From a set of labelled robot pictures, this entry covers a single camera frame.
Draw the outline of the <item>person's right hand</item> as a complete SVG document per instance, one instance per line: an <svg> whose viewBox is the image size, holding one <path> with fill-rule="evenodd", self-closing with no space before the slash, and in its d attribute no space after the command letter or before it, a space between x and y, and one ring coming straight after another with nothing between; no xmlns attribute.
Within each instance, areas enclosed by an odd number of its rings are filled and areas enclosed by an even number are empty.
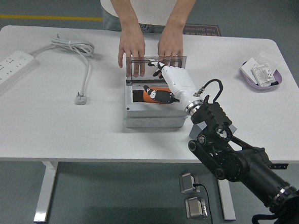
<svg viewBox="0 0 299 224"><path fill-rule="evenodd" d="M139 24L122 27L119 48L118 65L123 68L123 57L144 57L145 41Z"/></svg>

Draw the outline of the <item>person's left hand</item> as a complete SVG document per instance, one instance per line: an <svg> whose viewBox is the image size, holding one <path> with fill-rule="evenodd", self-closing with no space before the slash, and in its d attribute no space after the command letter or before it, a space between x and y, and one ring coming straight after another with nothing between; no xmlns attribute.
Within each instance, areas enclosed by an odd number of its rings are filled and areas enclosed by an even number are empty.
<svg viewBox="0 0 299 224"><path fill-rule="evenodd" d="M160 57L183 56L183 36L179 29L166 27L158 41L158 55Z"/></svg>

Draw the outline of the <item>robot right hand white shell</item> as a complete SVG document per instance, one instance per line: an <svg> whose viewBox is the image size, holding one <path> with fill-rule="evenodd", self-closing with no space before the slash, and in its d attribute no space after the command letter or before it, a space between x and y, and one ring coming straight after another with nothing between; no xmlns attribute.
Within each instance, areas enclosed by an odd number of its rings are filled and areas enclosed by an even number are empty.
<svg viewBox="0 0 299 224"><path fill-rule="evenodd" d="M155 61L148 63L148 66L157 67L153 76L161 75L164 78L170 91L180 101L187 115L192 115L195 109L203 103L201 98L194 95L196 86L184 68L168 66Z"/></svg>

